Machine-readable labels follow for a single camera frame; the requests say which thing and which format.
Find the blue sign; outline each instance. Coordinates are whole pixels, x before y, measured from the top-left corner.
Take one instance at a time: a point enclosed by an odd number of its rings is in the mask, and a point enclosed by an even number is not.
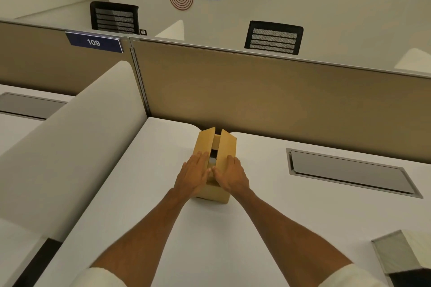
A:
[[[120,39],[84,33],[66,32],[71,45],[123,53]]]

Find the brown partition panel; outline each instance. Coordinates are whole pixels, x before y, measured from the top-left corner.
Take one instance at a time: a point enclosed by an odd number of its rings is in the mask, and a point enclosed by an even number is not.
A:
[[[124,53],[75,47],[62,30],[0,23],[0,84],[76,95],[118,61],[133,66],[128,38]]]
[[[152,116],[431,163],[431,79],[148,41],[134,48]]]

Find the black office chair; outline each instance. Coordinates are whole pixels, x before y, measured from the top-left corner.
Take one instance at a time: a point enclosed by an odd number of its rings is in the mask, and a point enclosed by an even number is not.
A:
[[[138,6],[93,1],[90,4],[91,28],[100,31],[140,34]]]

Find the person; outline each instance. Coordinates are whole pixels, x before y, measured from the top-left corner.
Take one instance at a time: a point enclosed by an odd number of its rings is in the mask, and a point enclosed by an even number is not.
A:
[[[108,247],[73,287],[150,287],[166,241],[182,207],[206,184],[211,170],[219,185],[242,205],[290,287],[382,287],[328,241],[287,218],[250,188],[241,162],[207,169],[208,153],[184,162],[174,187],[139,223]]]

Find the desk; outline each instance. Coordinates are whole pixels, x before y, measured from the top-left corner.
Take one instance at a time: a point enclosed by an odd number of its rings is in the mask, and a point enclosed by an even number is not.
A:
[[[199,129],[148,118],[36,287],[67,287],[143,218],[174,184]],[[258,196],[319,233],[385,281],[371,239],[400,228],[431,230],[431,165],[243,133],[237,156]],[[290,176],[286,148],[403,166],[424,199]],[[168,239],[154,286],[286,286],[239,203],[192,199]]]
[[[0,85],[0,94],[11,92],[33,97],[70,101],[73,97]],[[43,121],[0,113],[0,156]],[[0,287],[14,284],[46,241],[45,237],[0,219]]]

